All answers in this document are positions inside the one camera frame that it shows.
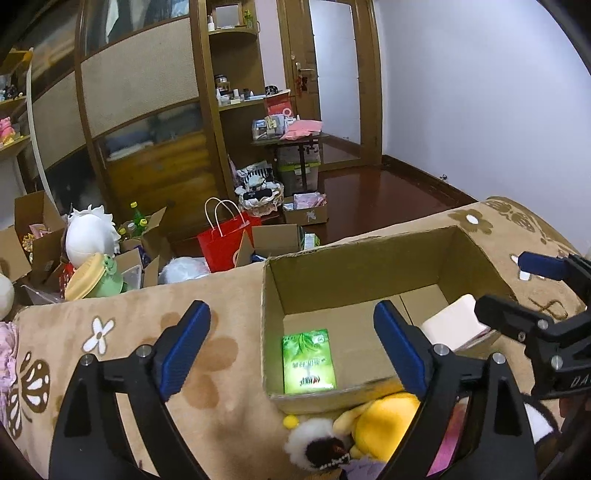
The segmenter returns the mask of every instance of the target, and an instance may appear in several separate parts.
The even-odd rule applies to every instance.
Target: red paper bag
[[[215,226],[209,219],[207,212],[207,203],[209,200],[217,200],[217,205],[213,211],[216,220]],[[203,251],[203,256],[207,261],[209,270],[212,272],[231,270],[234,268],[235,253],[240,248],[242,232],[246,231],[252,242],[252,227],[254,225],[260,225],[261,219],[241,212],[238,206],[231,200],[220,200],[215,197],[209,200],[205,202],[205,216],[211,228],[197,235],[197,239],[199,240],[199,245],[201,245],[201,250]],[[220,223],[217,219],[217,207],[224,205],[232,213],[226,206],[226,203],[234,205],[238,211],[238,215],[231,220]]]

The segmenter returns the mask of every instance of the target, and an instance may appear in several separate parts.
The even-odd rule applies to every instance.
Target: screw
[[[449,347],[447,345],[443,345],[442,343],[437,343],[433,345],[433,351],[440,356],[446,356],[449,353]]]
[[[88,367],[94,360],[95,356],[92,355],[92,353],[87,353],[85,355],[82,355],[82,358],[80,358],[80,365]]]
[[[552,368],[554,368],[554,370],[560,370],[562,368],[563,363],[564,361],[562,360],[562,357],[560,355],[554,355],[550,360],[550,365],[552,365]]]
[[[146,358],[149,354],[152,353],[151,345],[140,345],[135,349],[135,354],[140,356],[141,358]]]
[[[495,352],[492,354],[492,360],[494,361],[494,363],[502,365],[505,363],[506,358],[505,355],[503,355],[500,352]]]

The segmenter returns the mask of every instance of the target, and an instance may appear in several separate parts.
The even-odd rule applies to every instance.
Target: white plush ball
[[[95,215],[82,215],[72,219],[66,233],[66,255],[74,268],[80,268],[96,253],[115,253],[115,241],[110,226]]]
[[[158,277],[158,283],[179,283],[186,280],[194,280],[209,275],[210,270],[203,257],[179,257],[173,258],[163,269]]]
[[[0,273],[0,319],[3,319],[10,310],[14,302],[14,287],[12,282]]]

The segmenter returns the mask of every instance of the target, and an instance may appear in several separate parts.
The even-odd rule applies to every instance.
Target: yellow hat
[[[105,274],[105,256],[94,254],[74,272],[68,282],[64,297],[67,301],[86,297]]]

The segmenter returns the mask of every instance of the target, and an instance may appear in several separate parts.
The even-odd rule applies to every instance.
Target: white plush toy
[[[10,310],[14,302],[14,287],[12,282],[0,273],[0,320],[3,319]]]
[[[66,255],[79,268],[87,258],[95,253],[113,256],[119,253],[120,234],[115,230],[113,215],[105,213],[105,207],[74,212],[68,217],[66,233]]]

